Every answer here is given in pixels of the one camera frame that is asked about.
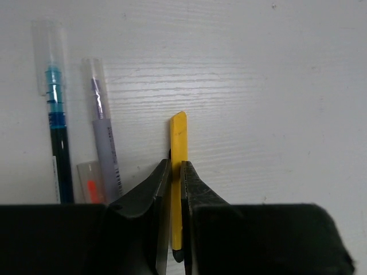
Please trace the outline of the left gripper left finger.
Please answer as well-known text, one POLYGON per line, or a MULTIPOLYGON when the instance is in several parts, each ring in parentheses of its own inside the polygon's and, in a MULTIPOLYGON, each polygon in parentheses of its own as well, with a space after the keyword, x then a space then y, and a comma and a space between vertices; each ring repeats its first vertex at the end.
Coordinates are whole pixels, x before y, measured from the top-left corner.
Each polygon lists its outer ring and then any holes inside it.
POLYGON ((109 205, 1 206, 2 274, 165 274, 171 162, 109 205))

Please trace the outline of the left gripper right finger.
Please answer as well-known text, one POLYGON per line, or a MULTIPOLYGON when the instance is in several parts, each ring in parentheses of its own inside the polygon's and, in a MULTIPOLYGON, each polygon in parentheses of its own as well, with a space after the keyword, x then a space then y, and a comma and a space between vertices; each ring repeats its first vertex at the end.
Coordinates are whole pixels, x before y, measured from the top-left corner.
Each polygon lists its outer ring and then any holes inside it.
POLYGON ((181 165, 186 274, 353 274, 329 213, 316 204, 232 205, 181 165))

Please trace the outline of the yellow utility knife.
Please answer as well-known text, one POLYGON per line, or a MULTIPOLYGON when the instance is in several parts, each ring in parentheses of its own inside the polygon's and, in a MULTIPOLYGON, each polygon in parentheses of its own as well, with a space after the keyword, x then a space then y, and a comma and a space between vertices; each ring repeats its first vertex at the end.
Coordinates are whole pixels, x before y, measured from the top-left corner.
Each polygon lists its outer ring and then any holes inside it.
POLYGON ((188 160, 188 123, 184 111, 170 119, 171 248, 176 262, 184 260, 181 212, 181 163, 188 160))

